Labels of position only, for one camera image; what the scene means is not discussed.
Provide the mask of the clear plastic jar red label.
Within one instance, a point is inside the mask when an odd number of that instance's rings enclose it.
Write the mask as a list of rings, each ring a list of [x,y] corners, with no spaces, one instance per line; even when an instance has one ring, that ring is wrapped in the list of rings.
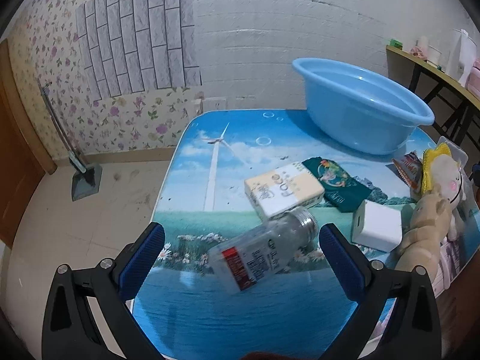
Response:
[[[318,224],[302,206],[208,250],[208,264],[229,292],[242,292],[285,268],[317,237]]]

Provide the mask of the cream tissue pack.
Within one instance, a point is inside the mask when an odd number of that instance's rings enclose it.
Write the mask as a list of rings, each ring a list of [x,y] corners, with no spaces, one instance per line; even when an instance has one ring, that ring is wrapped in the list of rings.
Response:
[[[320,181],[299,162],[246,179],[244,187],[262,221],[279,218],[298,206],[315,206],[325,193]]]

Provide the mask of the white plush toy yellow frill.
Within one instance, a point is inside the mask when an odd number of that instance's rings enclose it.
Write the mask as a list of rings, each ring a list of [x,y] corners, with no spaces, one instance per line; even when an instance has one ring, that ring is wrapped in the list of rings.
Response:
[[[439,194],[451,207],[451,224],[448,240],[455,241],[465,229],[463,219],[457,207],[466,199],[465,178],[460,161],[456,161],[452,149],[446,141],[439,142],[436,147],[424,151],[422,159],[421,193],[439,187]]]

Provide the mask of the white charger block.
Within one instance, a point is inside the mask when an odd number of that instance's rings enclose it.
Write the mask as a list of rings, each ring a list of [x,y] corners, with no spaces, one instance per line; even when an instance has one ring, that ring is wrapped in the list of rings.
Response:
[[[352,221],[352,242],[382,252],[391,252],[402,241],[401,212],[363,200]]]

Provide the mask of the beige plush doll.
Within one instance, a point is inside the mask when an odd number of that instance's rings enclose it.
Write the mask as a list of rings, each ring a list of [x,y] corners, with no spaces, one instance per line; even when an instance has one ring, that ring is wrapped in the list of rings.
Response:
[[[436,185],[416,203],[409,229],[397,248],[400,258],[395,269],[411,272],[422,266],[433,284],[439,269],[440,244],[448,235],[451,221],[451,204]]]

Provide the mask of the dark green snack packet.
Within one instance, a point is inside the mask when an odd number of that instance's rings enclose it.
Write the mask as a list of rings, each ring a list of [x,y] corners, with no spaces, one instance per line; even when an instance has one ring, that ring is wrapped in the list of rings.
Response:
[[[341,212],[356,211],[372,192],[333,160],[313,157],[302,161],[302,164],[323,186],[324,199]]]

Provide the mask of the red snack packet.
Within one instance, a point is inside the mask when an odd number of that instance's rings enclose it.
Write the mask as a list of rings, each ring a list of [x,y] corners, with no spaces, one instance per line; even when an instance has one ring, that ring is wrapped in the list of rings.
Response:
[[[403,156],[393,158],[392,162],[400,178],[412,191],[419,194],[422,188],[423,166],[416,152],[412,151]]]

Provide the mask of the brown wooden door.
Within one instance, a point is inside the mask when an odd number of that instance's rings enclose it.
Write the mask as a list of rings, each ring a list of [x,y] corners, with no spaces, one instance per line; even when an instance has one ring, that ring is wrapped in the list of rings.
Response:
[[[57,169],[41,142],[11,70],[8,42],[1,42],[1,241],[11,248],[32,195]]]

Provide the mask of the blue scenery table mat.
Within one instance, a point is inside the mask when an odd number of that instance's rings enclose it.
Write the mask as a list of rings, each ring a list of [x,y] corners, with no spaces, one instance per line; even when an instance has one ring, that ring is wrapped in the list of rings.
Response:
[[[252,289],[226,288],[208,250],[254,228],[260,218],[244,182],[278,167],[321,157],[401,212],[414,207],[390,157],[338,144],[305,111],[213,111],[195,118],[176,148],[152,220],[165,245],[133,303],[152,344],[174,359],[240,359],[262,351],[317,359],[356,305],[315,244],[295,252],[284,271]]]

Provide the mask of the blue plastic basin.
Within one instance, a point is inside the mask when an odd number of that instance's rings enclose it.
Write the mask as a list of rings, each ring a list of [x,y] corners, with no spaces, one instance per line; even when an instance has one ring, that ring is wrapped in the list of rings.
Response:
[[[413,92],[383,75],[327,58],[297,58],[307,113],[338,143],[368,155],[400,149],[434,113]]]

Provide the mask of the wooden folding side table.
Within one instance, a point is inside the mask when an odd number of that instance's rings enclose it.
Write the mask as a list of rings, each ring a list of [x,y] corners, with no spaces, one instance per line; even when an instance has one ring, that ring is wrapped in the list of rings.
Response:
[[[434,121],[432,125],[433,129],[440,136],[448,138],[458,146],[460,146],[467,137],[474,147],[479,150],[479,139],[473,137],[469,132],[470,125],[479,128],[479,99],[466,88],[462,87],[459,82],[453,80],[441,70],[434,68],[418,57],[390,45],[385,47],[385,51],[387,56],[396,55],[413,63],[412,75],[408,83],[408,89],[411,92],[416,92],[422,75],[429,77],[435,82],[435,86],[426,94],[423,101],[429,105],[433,99],[439,98],[452,110],[452,113],[443,124],[438,124]],[[459,98],[460,105],[454,106],[442,96],[441,91],[443,89]]]

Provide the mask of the pink water bottle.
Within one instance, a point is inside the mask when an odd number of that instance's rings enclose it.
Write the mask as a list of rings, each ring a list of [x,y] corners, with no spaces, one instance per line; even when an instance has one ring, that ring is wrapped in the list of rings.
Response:
[[[480,98],[480,59],[477,58],[470,70],[465,88],[476,98]]]

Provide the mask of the white fan on table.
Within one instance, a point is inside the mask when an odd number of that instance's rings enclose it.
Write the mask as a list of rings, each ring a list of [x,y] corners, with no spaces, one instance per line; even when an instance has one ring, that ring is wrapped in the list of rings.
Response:
[[[451,30],[446,74],[456,80],[462,87],[465,87],[476,59],[477,44],[468,32],[464,29]]]

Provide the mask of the small green box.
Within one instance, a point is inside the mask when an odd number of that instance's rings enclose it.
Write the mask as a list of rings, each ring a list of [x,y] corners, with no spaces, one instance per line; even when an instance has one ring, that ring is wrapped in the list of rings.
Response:
[[[394,47],[396,49],[402,50],[403,49],[403,44],[401,41],[398,41],[396,39],[391,39],[390,40],[390,46]]]

